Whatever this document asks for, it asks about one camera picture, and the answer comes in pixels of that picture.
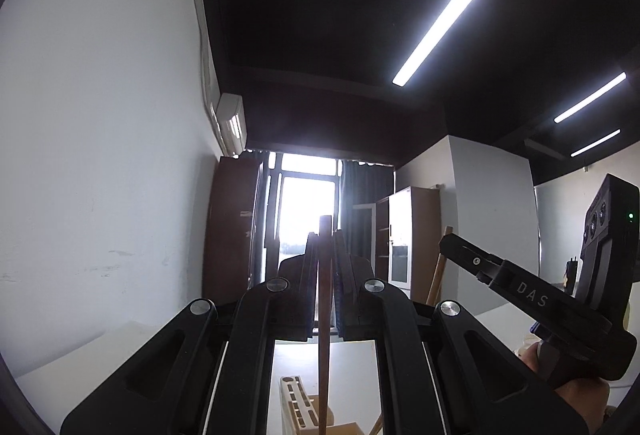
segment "wall-mounted air conditioner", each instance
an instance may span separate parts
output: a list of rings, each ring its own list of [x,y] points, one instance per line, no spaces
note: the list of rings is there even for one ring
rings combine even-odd
[[[220,95],[216,117],[220,123],[222,140],[229,155],[239,155],[246,146],[246,124],[242,96],[224,92]]]

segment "human hand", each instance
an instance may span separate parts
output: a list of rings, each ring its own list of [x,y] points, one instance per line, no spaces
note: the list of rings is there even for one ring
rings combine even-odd
[[[521,359],[527,367],[538,373],[538,343],[530,346]],[[590,434],[602,426],[609,400],[609,383],[602,379],[574,379],[557,388],[556,392],[582,416]]]

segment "glass cabinet door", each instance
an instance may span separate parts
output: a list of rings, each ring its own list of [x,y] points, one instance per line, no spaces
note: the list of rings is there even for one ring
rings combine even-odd
[[[411,190],[389,197],[389,282],[409,289],[411,284]]]

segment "silver screw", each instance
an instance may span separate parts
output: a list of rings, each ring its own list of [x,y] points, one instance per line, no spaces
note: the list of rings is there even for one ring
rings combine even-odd
[[[210,309],[211,304],[207,300],[196,300],[191,304],[191,307],[189,307],[191,313],[196,316],[209,312]]]
[[[289,282],[284,278],[280,278],[280,277],[271,278],[267,282],[267,289],[270,290],[271,292],[281,292],[285,290],[287,287],[289,287]]]
[[[372,278],[364,283],[364,288],[369,292],[381,292],[384,290],[385,284],[376,278]]]
[[[444,301],[440,304],[440,310],[447,316],[457,316],[460,314],[460,305],[454,301]]]

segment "dark curtain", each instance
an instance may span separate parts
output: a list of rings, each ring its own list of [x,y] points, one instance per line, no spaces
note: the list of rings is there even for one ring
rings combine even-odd
[[[258,183],[258,195],[255,202],[254,217],[254,242],[252,244],[251,267],[252,278],[251,285],[257,285],[262,281],[262,270],[265,265],[263,259],[264,249],[264,225],[267,216],[267,179],[269,177],[269,152],[262,150],[253,150],[251,152],[244,151],[240,154],[242,158],[257,159],[262,163],[262,172],[260,172],[260,182]]]
[[[394,192],[392,166],[342,161],[340,178],[340,228],[347,251],[369,259],[371,254],[370,213],[354,210],[356,204],[375,203]]]

